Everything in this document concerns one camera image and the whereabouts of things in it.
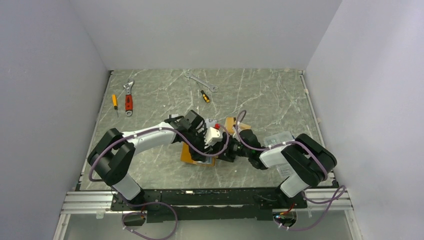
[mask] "white wall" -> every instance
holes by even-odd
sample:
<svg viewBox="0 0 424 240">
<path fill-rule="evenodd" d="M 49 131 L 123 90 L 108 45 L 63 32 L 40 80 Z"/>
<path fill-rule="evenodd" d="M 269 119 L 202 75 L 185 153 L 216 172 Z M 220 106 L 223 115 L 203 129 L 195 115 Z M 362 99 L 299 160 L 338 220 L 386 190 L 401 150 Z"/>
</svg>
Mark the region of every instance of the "white wall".
<svg viewBox="0 0 424 240">
<path fill-rule="evenodd" d="M 108 69 L 305 69 L 341 0 L 70 0 Z"/>
<path fill-rule="evenodd" d="M 107 74 L 68 0 L 0 1 L 0 239 L 52 239 Z"/>
<path fill-rule="evenodd" d="M 307 69 L 366 240 L 424 236 L 424 2 L 344 0 Z"/>
</svg>

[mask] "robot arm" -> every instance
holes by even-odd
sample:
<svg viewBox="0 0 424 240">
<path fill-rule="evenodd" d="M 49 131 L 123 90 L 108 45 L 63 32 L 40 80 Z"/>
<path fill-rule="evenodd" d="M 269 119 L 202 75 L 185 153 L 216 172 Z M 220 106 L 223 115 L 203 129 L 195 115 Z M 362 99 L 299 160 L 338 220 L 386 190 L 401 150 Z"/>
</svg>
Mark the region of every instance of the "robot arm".
<svg viewBox="0 0 424 240">
<path fill-rule="evenodd" d="M 299 192 L 308 187 L 316 187 L 324 179 L 322 170 L 310 156 L 307 156 L 302 147 L 286 145 L 263 152 L 251 150 L 236 138 L 227 136 L 226 132 L 220 133 L 213 127 L 206 129 L 205 120 L 193 110 L 186 116 L 171 117 L 156 126 L 139 131 L 119 132 L 116 128 L 112 128 L 94 147 L 87 161 L 92 166 L 98 156 L 112 143 L 134 136 L 115 145 L 113 149 L 116 152 L 108 151 L 98 161 L 94 170 L 108 186 L 120 192 L 131 204 L 141 204 L 145 201 L 144 191 L 128 174 L 133 156 L 160 145 L 185 142 L 180 135 L 188 140 L 190 146 L 203 150 L 205 154 L 222 151 L 217 156 L 220 160 L 233 162 L 237 156 L 247 157 L 250 164 L 260 170 L 276 165 L 285 166 L 289 176 L 275 189 L 276 198 L 281 203 L 291 203 L 291 198 Z M 252 130 L 242 130 L 239 136 L 249 146 L 262 148 Z M 299 135 L 295 140 L 311 150 L 327 172 L 337 164 L 331 153 L 306 134 Z M 193 160 L 206 161 L 206 156 L 193 150 L 192 147 L 189 148 L 189 152 Z"/>
</svg>

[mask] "adjustable wrench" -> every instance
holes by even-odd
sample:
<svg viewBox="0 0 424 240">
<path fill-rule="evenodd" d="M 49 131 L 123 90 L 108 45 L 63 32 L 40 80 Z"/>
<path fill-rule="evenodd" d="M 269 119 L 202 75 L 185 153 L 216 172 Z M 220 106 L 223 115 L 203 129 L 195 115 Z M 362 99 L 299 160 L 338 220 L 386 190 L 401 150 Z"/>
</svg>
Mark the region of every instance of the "adjustable wrench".
<svg viewBox="0 0 424 240">
<path fill-rule="evenodd" d="M 196 77 L 195 75 L 193 75 L 193 73 L 191 73 L 189 71 L 186 71 L 184 73 L 184 76 L 188 79 L 193 79 L 194 81 L 196 81 L 196 82 L 198 82 L 202 85 L 205 85 L 213 93 L 218 92 L 218 88 L 219 88 L 218 86 L 215 86 L 215 85 L 209 84 L 209 83 L 207 83 L 203 80 L 200 80 L 198 77 Z"/>
<path fill-rule="evenodd" d="M 126 90 L 125 95 L 125 114 L 129 117 L 133 115 L 133 96 L 131 96 L 131 89 L 133 88 L 134 80 L 128 79 L 127 83 L 123 86 Z"/>
</svg>

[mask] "black and yellow screwdriver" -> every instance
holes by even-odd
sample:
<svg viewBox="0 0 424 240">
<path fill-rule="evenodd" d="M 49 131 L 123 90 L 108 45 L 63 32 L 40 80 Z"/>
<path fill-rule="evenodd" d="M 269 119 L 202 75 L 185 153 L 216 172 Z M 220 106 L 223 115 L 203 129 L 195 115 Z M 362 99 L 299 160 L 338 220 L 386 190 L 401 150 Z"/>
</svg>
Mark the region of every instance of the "black and yellow screwdriver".
<svg viewBox="0 0 424 240">
<path fill-rule="evenodd" d="M 205 91 L 203 91 L 202 89 L 200 89 L 200 93 L 201 93 L 201 96 L 203 97 L 203 100 L 208 104 L 211 101 L 208 95 L 206 95 Z"/>
<path fill-rule="evenodd" d="M 119 115 L 118 115 L 118 101 L 117 101 L 117 96 L 115 94 L 112 95 L 112 101 L 113 101 L 113 109 L 116 110 L 116 116 L 119 118 Z"/>
</svg>

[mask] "marble tabletop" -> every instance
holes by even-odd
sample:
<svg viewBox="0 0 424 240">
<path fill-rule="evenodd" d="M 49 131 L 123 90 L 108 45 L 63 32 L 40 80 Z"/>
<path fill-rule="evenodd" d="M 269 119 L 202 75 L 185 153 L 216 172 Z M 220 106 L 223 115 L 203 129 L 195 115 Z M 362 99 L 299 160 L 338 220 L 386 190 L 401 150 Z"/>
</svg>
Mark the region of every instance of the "marble tabletop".
<svg viewBox="0 0 424 240">
<path fill-rule="evenodd" d="M 210 92 L 207 87 L 199 87 L 184 76 L 185 71 L 219 86 L 219 91 Z M 128 78 L 135 81 L 132 87 L 134 110 L 129 117 L 125 115 L 123 87 Z M 236 117 L 239 111 L 247 110 L 243 122 L 251 125 L 259 141 L 283 131 L 290 131 L 294 136 L 306 133 L 319 141 L 296 69 L 115 70 L 109 81 L 94 133 L 94 145 L 108 129 L 141 130 L 159 124 L 169 114 L 185 115 L 189 110 L 205 119 L 217 119 L 221 124 L 226 117 Z M 210 97 L 210 103 L 201 98 L 201 89 Z M 113 108 L 112 94 L 117 96 L 119 117 Z M 216 160 L 214 167 L 207 167 L 181 162 L 181 150 L 182 143 L 146 150 L 132 159 L 128 172 L 144 189 L 276 187 L 282 182 L 275 168 L 255 169 L 244 157 L 232 163 Z M 89 167 L 87 164 L 80 189 L 110 189 L 103 182 L 88 180 Z M 330 186 L 331 182 L 321 185 Z"/>
</svg>

